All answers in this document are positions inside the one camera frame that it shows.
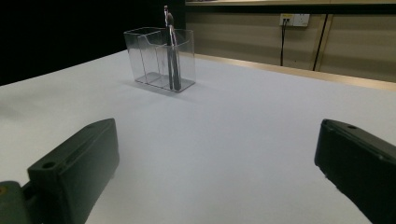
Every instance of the clear plastic container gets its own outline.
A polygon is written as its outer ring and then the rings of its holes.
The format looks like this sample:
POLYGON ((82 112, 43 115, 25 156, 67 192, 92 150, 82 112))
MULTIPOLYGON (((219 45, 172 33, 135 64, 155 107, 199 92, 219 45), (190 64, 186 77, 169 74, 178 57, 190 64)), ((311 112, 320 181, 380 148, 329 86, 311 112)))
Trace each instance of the clear plastic container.
POLYGON ((175 45, 167 46, 164 28, 124 33, 136 82, 169 91, 183 91, 195 83, 193 32, 175 30, 175 36, 175 45))

